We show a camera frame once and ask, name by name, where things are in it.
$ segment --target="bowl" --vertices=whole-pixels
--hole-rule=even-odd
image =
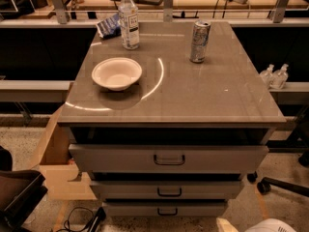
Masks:
[[[122,91],[136,82],[142,75],[141,66],[129,58],[110,58],[98,63],[92,79],[101,87]]]

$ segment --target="concrete floor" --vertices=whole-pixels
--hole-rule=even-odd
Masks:
[[[47,116],[36,116],[27,127],[19,116],[0,116],[0,145],[8,149],[14,158],[14,170],[27,168],[29,159],[48,120]],[[263,177],[278,178],[309,187],[309,168],[301,166],[300,154],[268,154],[258,168],[258,181]],[[244,188],[239,196],[229,201],[223,218],[228,219],[239,232],[266,218],[277,218],[290,224],[297,232],[308,232],[309,198],[280,188],[272,188],[261,195],[256,185],[243,180]],[[24,227],[33,232],[55,232],[63,228],[65,220],[76,207],[95,212],[100,201],[52,200],[48,194]],[[87,223],[89,212],[76,209],[70,217],[72,230],[80,230]],[[214,232],[218,231],[215,217],[108,217],[98,231],[103,232]]]

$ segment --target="water bottle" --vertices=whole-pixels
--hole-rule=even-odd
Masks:
[[[123,47],[136,49],[139,46],[138,8],[133,0],[122,0],[118,10]]]
[[[287,73],[289,65],[284,64],[280,70],[273,73],[273,80],[270,84],[270,87],[273,89],[282,89],[286,83],[289,75]]]
[[[270,83],[272,82],[273,75],[272,75],[272,70],[273,70],[273,65],[269,65],[268,68],[260,73],[260,77],[262,81],[266,84],[267,88],[269,88]]]

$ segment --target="caster wheel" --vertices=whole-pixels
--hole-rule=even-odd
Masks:
[[[266,194],[271,190],[270,184],[263,181],[259,182],[257,187],[260,194]]]
[[[309,152],[302,154],[302,156],[298,159],[298,162],[302,166],[309,166]]]
[[[258,174],[257,172],[254,172],[253,174],[247,174],[247,180],[250,182],[250,183],[254,183],[258,178]]]

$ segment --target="silver can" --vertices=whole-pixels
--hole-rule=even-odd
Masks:
[[[202,63],[205,60],[206,46],[209,40],[211,24],[203,20],[194,23],[190,60]]]

